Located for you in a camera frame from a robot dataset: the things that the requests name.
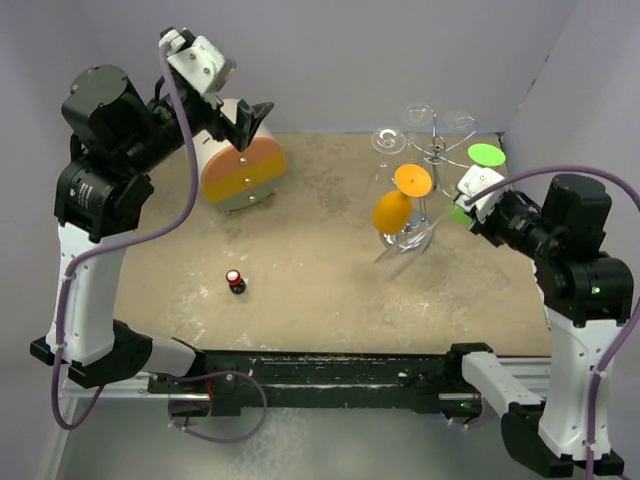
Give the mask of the short clear wine glass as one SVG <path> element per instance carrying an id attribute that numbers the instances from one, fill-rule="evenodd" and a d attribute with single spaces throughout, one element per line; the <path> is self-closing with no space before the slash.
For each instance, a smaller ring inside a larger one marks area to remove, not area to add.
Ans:
<path id="1" fill-rule="evenodd" d="M 421 133 L 433 133 L 436 114 L 428 104 L 412 102 L 402 108 L 401 119 L 409 127 L 408 138 L 415 141 Z"/>

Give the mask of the small red-capped bottle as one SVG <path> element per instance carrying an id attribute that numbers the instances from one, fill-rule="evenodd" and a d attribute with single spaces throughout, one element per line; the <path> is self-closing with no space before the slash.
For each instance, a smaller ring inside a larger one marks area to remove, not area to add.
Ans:
<path id="1" fill-rule="evenodd" d="M 228 270 L 225 274 L 225 280 L 233 294 L 240 295 L 245 292 L 247 284 L 237 269 Z"/>

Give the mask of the tall clear champagne flute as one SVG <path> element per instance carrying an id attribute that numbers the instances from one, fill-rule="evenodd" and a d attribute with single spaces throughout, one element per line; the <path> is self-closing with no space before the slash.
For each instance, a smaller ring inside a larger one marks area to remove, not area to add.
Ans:
<path id="1" fill-rule="evenodd" d="M 373 262 L 376 274 L 391 282 L 417 264 L 432 249 L 440 231 L 459 226 L 456 210 L 451 200 L 415 203 L 409 219 L 398 232 L 378 234 L 384 249 Z"/>

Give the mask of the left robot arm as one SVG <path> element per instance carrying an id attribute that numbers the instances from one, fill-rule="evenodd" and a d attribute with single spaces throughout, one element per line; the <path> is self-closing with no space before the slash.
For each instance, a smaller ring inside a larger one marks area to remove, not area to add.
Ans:
<path id="1" fill-rule="evenodd" d="M 119 67 L 102 65 L 72 82 L 61 113 L 71 126 L 70 162 L 60 173 L 54 215 L 60 284 L 49 332 L 31 355 L 85 388 L 140 372 L 168 375 L 184 392 L 202 387 L 205 354 L 180 340 L 137 332 L 114 316 L 124 255 L 140 242 L 142 207 L 153 194 L 151 171 L 208 132 L 245 149 L 272 104 L 240 103 L 234 117 L 207 101 L 192 80 L 166 67 L 165 96 L 141 99 Z"/>

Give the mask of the green plastic wine glass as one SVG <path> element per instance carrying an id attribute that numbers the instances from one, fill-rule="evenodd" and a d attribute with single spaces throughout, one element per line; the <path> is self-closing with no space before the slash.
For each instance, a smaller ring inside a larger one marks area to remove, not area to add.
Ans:
<path id="1" fill-rule="evenodd" d="M 471 145 L 467 153 L 473 164 L 456 184 L 451 212 L 454 221 L 464 227 L 470 227 L 475 220 L 484 223 L 505 191 L 505 188 L 500 188 L 467 205 L 467 200 L 505 179 L 498 168 L 506 160 L 502 150 L 485 143 Z"/>

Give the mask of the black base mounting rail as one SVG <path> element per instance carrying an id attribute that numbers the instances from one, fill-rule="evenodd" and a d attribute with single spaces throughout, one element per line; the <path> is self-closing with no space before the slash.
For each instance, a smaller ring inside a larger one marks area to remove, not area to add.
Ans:
<path id="1" fill-rule="evenodd" d="M 474 415 L 479 395 L 462 377 L 462 358 L 490 350 L 485 343 L 454 344 L 444 354 L 208 350 L 195 372 L 212 379 L 157 375 L 148 387 L 168 395 L 179 415 L 237 416 L 262 406 Z"/>

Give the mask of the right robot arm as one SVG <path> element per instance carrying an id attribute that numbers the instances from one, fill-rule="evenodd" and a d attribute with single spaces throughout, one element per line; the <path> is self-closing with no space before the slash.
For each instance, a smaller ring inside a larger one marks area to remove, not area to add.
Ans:
<path id="1" fill-rule="evenodd" d="M 471 348 L 445 366 L 456 391 L 472 386 L 499 415 L 510 457 L 545 478 L 620 476 L 623 459 L 608 434 L 612 361 L 639 318 L 629 267 L 601 248 L 612 200 L 610 175 L 553 168 L 542 205 L 498 172 L 474 166 L 457 185 L 455 205 L 471 230 L 529 258 L 551 334 L 545 396 L 529 391 L 497 356 Z"/>

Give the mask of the yellow plastic wine glass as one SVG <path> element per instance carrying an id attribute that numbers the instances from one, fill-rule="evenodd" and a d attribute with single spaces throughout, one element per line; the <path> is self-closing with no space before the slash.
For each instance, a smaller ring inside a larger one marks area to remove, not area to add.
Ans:
<path id="1" fill-rule="evenodd" d="M 430 193 L 431 175 L 421 166 L 406 163 L 393 174 L 394 189 L 382 195 L 371 214 L 375 229 L 384 235 L 399 233 L 409 221 L 413 211 L 413 200 Z"/>

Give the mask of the chrome wine glass rack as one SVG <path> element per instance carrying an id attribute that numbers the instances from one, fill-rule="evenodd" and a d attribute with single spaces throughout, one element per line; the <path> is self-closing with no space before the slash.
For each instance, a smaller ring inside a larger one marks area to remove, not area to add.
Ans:
<path id="1" fill-rule="evenodd" d="M 454 196 L 454 193 L 452 189 L 447 187 L 444 183 L 444 168 L 446 166 L 455 166 L 458 168 L 465 167 L 461 163 L 452 161 L 450 159 L 450 153 L 463 142 L 470 140 L 474 135 L 465 138 L 463 135 L 452 133 L 444 125 L 444 117 L 439 119 L 437 114 L 433 133 L 431 135 L 421 133 L 415 141 L 408 138 L 409 131 L 404 133 L 404 135 L 406 137 L 406 147 L 402 153 L 408 155 L 406 161 L 423 167 L 431 175 L 433 180 L 433 186 L 430 193 L 425 197 L 415 199 L 413 201 L 413 207 L 415 203 L 421 201 L 434 203 L 434 200 L 439 195 L 451 199 Z M 380 187 L 384 192 L 386 192 L 394 187 L 394 182 L 391 186 L 378 185 L 374 182 L 372 177 L 369 185 L 371 187 Z"/>

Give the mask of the clear stemmed wine glass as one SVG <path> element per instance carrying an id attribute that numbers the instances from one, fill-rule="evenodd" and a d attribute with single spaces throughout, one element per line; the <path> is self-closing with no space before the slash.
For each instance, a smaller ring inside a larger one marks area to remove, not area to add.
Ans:
<path id="1" fill-rule="evenodd" d="M 374 182 L 378 185 L 391 186 L 395 170 L 401 163 L 400 154 L 406 147 L 406 137 L 400 130 L 382 127 L 373 132 L 371 144 L 376 152 Z"/>

